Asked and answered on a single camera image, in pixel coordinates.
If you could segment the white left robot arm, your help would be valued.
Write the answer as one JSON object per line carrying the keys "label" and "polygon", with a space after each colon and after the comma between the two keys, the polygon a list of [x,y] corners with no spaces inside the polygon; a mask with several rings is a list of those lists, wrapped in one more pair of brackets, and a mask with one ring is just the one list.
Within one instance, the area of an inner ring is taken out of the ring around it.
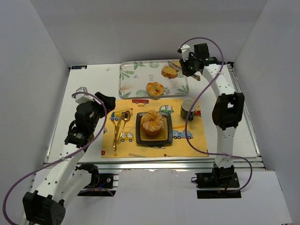
{"label": "white left robot arm", "polygon": [[68,204],[83,188],[94,188],[99,183],[96,165],[85,163],[78,166],[77,163],[99,136],[94,133],[98,121],[106,119],[115,109],[116,98],[84,91],[78,91],[72,97],[78,105],[60,157],[51,163],[43,182],[22,199],[26,219],[31,225],[60,225]]}

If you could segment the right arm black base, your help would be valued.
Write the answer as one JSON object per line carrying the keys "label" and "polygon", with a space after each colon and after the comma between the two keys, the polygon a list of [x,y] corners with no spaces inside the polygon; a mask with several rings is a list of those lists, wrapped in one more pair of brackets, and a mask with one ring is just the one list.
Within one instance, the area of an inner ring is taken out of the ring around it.
{"label": "right arm black base", "polygon": [[191,182],[196,184],[198,199],[241,198],[240,183],[233,165],[228,168],[214,166],[211,172],[196,173]]}

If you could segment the large sugared round bread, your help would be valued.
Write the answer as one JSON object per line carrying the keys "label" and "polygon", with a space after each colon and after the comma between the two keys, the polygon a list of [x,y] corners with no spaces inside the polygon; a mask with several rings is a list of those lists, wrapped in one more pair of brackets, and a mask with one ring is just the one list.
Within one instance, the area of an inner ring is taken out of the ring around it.
{"label": "large sugared round bread", "polygon": [[148,135],[158,135],[163,127],[162,114],[154,110],[146,112],[141,117],[143,131]]}

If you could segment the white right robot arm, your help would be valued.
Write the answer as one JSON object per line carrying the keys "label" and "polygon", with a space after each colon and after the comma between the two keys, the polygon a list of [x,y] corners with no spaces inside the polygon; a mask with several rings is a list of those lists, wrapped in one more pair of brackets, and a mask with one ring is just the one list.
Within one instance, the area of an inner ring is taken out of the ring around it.
{"label": "white right robot arm", "polygon": [[233,138],[242,119],[245,97],[243,93],[236,92],[225,79],[224,62],[212,63],[205,58],[200,58],[187,44],[180,47],[178,52],[182,55],[180,65],[183,75],[199,79],[198,73],[201,73],[217,98],[212,111],[212,120],[217,128],[217,153],[214,164],[219,169],[231,168]]}

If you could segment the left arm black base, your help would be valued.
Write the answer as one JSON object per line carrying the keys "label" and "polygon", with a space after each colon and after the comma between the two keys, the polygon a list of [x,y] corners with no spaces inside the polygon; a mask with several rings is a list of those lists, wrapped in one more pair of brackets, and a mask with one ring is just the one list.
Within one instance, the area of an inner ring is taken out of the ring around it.
{"label": "left arm black base", "polygon": [[78,196],[112,197],[115,195],[119,180],[117,174],[100,172],[96,165],[90,163],[76,166],[73,174],[79,170],[88,172],[90,183],[79,192]]}

